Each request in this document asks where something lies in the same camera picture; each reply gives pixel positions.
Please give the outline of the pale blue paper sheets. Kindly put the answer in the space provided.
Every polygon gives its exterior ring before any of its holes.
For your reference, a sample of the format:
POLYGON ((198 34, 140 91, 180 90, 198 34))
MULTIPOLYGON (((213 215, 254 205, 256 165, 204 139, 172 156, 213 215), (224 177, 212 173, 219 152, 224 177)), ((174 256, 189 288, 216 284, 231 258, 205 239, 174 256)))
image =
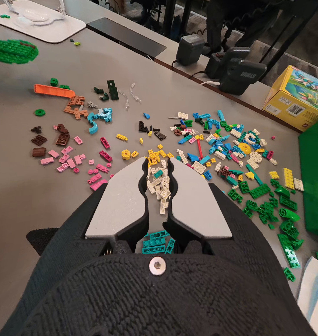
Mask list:
POLYGON ((297 304, 318 335, 318 260, 315 257, 310 257, 305 265, 297 304))

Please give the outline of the long yellow lego plate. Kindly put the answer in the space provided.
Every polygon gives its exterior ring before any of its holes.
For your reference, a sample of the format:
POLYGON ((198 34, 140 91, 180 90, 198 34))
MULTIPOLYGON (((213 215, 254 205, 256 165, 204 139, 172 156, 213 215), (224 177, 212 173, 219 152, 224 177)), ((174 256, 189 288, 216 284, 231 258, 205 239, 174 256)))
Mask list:
POLYGON ((284 173, 285 187, 288 189, 294 190, 295 185, 294 185, 292 170, 284 167, 283 173, 284 173))

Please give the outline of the orange brick separator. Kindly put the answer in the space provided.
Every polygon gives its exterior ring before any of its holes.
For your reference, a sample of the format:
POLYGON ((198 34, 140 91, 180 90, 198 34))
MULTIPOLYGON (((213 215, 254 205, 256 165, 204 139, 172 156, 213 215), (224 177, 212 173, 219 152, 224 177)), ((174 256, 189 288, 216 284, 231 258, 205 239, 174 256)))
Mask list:
POLYGON ((34 92, 37 94, 45 94, 45 95, 52 95, 57 97, 64 97, 64 98, 72 98, 76 96, 73 90, 63 89, 59 87, 35 84, 34 85, 34 92))

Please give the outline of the black battery charger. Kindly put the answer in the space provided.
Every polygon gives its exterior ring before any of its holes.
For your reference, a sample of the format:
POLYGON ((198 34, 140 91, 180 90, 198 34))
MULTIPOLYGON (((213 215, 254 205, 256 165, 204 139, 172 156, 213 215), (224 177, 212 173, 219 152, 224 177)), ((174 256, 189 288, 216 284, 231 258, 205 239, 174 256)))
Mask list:
POLYGON ((250 52, 250 47, 230 47, 225 53, 213 53, 205 68, 211 79, 220 79, 229 69, 238 65, 250 52))

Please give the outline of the pile of green lego pieces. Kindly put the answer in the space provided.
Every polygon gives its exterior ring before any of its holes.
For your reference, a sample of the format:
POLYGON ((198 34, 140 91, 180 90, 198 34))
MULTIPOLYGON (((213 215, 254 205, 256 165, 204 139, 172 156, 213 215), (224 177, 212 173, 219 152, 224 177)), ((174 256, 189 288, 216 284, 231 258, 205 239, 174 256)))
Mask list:
POLYGON ((238 181, 227 195, 233 201, 241 204, 243 202, 241 194, 249 194, 252 200, 248 199, 242 210, 248 218, 256 214, 262 224, 267 225, 270 230, 274 230, 275 224, 279 223, 277 236, 289 266, 284 268, 283 273, 287 280, 295 282, 296 277, 292 270, 300 268, 295 251, 304 243, 303 239, 299 239, 300 233, 295 226, 295 222, 300 220, 300 216, 293 211, 296 211, 298 207, 297 203, 290 199, 290 193, 287 189, 274 179, 271 179, 270 182, 273 187, 276 187, 274 192, 266 183, 250 190, 246 181, 238 181))

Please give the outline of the wooden booklet stand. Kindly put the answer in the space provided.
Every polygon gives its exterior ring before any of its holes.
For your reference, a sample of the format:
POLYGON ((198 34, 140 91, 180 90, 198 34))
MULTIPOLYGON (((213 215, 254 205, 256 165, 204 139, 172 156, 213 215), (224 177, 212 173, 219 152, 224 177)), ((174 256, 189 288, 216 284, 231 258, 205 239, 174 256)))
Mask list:
POLYGON ((0 25, 47 43, 60 43, 86 27, 84 21, 66 15, 64 2, 58 1, 58 10, 41 1, 0 1, 0 25))

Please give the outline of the group of yellow lego pieces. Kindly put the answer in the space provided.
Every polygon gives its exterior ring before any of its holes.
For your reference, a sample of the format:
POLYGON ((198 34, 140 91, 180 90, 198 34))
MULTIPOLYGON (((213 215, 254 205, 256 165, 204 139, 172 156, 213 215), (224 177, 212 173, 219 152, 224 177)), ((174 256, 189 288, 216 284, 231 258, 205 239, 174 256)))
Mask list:
MULTIPOLYGON (((165 153, 162 149, 163 146, 161 144, 159 144, 157 148, 159 149, 157 152, 154 152, 151 149, 148 150, 148 156, 146 157, 146 159, 148 160, 148 167, 158 164, 161 160, 160 157, 162 158, 174 157, 172 153, 165 153)), ((130 158, 137 157, 139 153, 137 151, 131 153, 128 149, 125 149, 121 152, 121 155, 123 160, 129 160, 130 158)))

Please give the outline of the yellow lego box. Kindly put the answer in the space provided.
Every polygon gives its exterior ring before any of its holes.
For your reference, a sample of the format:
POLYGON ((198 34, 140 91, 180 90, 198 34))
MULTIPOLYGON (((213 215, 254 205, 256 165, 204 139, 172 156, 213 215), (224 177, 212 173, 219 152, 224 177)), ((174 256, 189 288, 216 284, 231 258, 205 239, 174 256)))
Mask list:
POLYGON ((274 82, 262 109, 306 131, 318 121, 318 78, 289 65, 274 82))

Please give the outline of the pile of pink lego pieces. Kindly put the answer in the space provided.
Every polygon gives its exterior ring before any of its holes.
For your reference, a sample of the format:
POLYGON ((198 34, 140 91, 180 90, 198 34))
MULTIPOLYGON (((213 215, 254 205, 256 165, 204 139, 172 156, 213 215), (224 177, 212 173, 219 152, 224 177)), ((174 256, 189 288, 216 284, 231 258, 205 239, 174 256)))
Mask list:
POLYGON ((43 167, 50 166, 59 174, 69 171, 71 175, 82 177, 95 191, 101 185, 108 183, 114 175, 111 173, 111 163, 103 163, 101 159, 94 159, 92 155, 82 153, 83 141, 79 137, 74 138, 75 145, 67 145, 61 150, 47 150, 44 157, 35 157, 43 167))

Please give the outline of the large green sheet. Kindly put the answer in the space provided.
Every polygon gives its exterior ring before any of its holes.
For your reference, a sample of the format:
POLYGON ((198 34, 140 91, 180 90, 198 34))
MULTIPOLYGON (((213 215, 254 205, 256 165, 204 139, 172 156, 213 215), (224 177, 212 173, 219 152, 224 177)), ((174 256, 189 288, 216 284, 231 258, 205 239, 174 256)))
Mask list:
POLYGON ((318 236, 318 122, 298 139, 306 230, 318 236))

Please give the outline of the pile of white lego pieces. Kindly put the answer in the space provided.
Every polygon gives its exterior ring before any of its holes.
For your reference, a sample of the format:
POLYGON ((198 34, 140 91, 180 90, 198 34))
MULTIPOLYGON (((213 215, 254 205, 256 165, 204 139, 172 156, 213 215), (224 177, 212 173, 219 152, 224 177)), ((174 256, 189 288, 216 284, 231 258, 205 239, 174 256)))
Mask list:
POLYGON ((148 167, 147 188, 160 202, 160 214, 165 215, 168 209, 170 192, 170 178, 168 176, 167 160, 163 159, 158 167, 148 167))

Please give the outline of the dark grey battery charger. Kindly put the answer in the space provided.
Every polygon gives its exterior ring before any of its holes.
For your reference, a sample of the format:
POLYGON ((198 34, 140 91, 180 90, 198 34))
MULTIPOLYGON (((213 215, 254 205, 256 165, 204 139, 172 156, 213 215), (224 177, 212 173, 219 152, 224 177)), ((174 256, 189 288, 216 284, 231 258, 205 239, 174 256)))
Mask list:
POLYGON ((266 72, 265 64, 241 60, 234 68, 228 69, 219 80, 219 90, 232 95, 242 95, 250 84, 256 83, 266 72))

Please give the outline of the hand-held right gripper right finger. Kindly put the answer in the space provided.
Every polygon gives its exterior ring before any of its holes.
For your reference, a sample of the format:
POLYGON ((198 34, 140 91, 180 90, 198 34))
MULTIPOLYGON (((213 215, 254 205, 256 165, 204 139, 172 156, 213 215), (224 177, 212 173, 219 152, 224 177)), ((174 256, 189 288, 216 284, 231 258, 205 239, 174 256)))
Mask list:
POLYGON ((167 231, 176 241, 229 239, 232 232, 209 183, 176 158, 168 160, 167 231))

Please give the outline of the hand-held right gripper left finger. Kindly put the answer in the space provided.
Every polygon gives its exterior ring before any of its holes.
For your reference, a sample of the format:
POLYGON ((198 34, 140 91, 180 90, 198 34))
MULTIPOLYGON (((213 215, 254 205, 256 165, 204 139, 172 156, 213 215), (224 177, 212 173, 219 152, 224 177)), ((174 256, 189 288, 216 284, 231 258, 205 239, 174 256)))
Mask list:
POLYGON ((85 233, 87 239, 139 241, 149 228, 148 162, 144 157, 109 180, 85 233))

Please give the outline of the pile of mixed colourful pieces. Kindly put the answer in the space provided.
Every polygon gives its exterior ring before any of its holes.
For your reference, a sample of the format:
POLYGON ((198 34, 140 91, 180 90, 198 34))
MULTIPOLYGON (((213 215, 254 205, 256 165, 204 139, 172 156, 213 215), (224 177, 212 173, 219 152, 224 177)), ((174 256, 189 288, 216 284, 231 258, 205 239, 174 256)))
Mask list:
POLYGON ((267 142, 260 137, 257 129, 244 130, 243 124, 228 124, 221 110, 217 119, 211 114, 193 113, 192 119, 182 112, 176 119, 178 124, 170 128, 181 139, 179 145, 196 144, 198 154, 187 153, 177 149, 176 159, 191 167, 210 181, 212 173, 209 167, 216 163, 215 172, 231 186, 238 181, 246 181, 250 190, 264 184, 256 174, 263 159, 277 165, 274 152, 266 149, 267 142))

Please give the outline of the green lego baseplate build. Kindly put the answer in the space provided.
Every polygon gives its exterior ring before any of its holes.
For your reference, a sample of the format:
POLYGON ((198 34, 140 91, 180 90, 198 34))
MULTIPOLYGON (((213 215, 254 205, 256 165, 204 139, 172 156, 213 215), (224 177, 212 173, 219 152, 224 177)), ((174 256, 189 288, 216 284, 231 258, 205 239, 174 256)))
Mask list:
POLYGON ((24 40, 0 40, 0 62, 26 64, 39 54, 38 48, 24 40))

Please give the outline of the dark green lego panel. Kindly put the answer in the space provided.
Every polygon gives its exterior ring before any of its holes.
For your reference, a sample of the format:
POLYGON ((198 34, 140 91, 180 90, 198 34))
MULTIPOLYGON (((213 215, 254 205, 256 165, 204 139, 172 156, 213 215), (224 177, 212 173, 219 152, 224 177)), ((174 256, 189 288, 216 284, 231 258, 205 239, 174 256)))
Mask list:
POLYGON ((109 89, 111 100, 119 100, 118 90, 115 86, 114 80, 107 80, 107 86, 109 89))

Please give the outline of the cluster of azure curved pieces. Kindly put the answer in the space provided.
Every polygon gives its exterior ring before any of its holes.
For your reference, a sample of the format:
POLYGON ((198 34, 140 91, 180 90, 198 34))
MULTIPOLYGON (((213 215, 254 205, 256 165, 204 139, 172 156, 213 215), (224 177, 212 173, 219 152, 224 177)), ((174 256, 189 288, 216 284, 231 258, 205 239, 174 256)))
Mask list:
POLYGON ((112 108, 99 109, 97 114, 89 113, 87 116, 88 122, 91 124, 89 133, 92 135, 98 131, 96 120, 104 120, 106 123, 112 122, 112 108))

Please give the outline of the heap of terracotta lego plates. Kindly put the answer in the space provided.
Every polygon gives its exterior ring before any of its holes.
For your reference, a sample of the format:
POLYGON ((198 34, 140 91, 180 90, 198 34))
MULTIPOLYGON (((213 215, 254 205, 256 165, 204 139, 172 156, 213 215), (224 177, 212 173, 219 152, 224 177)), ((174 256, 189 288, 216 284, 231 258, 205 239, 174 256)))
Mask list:
POLYGON ((85 97, 73 96, 70 98, 67 106, 64 108, 65 113, 73 114, 77 120, 81 119, 81 116, 88 117, 88 111, 84 109, 85 97))

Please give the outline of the cluster of black lego pieces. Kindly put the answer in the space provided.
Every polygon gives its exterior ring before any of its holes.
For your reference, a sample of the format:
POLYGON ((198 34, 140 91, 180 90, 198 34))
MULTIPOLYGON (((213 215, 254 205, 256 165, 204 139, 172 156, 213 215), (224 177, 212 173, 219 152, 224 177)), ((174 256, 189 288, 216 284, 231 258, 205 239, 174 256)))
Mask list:
POLYGON ((153 128, 152 125, 148 128, 143 121, 139 121, 138 131, 147 133, 149 136, 155 135, 161 141, 166 138, 166 135, 164 135, 160 129, 153 128))

